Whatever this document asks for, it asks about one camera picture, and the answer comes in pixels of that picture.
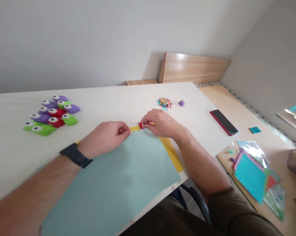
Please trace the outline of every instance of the olive green shirt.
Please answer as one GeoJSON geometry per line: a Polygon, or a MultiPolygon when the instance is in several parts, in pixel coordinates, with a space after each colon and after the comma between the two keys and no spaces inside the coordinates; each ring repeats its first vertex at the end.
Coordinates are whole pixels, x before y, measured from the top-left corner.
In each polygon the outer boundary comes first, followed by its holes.
{"type": "Polygon", "coordinates": [[[282,235],[233,187],[210,196],[208,209],[212,226],[167,197],[122,235],[282,235]]]}

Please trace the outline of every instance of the paper confetti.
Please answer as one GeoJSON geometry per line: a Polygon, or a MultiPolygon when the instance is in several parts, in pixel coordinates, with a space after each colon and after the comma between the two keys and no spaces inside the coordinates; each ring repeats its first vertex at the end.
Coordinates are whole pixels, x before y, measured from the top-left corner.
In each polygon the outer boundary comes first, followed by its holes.
{"type": "Polygon", "coordinates": [[[165,110],[168,110],[168,108],[172,108],[172,102],[170,102],[170,99],[160,97],[157,103],[165,110]]]}

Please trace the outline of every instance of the black smartwatch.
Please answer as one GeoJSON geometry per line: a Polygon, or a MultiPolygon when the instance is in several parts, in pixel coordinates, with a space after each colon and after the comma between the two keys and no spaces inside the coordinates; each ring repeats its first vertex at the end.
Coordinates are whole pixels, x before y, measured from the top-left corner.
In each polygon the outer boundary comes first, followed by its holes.
{"type": "Polygon", "coordinates": [[[92,159],[88,159],[77,149],[76,143],[73,143],[69,145],[67,148],[60,151],[60,154],[67,156],[69,159],[71,159],[74,163],[76,163],[83,169],[86,168],[86,166],[92,162],[92,159]]]}

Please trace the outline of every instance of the shirt sleeve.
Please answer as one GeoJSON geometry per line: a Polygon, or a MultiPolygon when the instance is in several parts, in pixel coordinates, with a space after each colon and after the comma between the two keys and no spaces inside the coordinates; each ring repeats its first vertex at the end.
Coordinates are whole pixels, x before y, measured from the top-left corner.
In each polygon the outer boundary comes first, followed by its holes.
{"type": "Polygon", "coordinates": [[[282,235],[233,187],[209,196],[208,209],[212,225],[226,235],[282,235]]]}

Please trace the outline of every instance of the small teal object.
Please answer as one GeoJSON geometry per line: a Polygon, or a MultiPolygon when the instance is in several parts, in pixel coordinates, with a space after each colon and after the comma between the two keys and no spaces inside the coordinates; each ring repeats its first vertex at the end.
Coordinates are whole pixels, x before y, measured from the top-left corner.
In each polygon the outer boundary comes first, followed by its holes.
{"type": "Polygon", "coordinates": [[[261,130],[259,128],[257,128],[256,126],[253,128],[250,128],[250,130],[252,131],[252,133],[260,133],[261,130]]]}

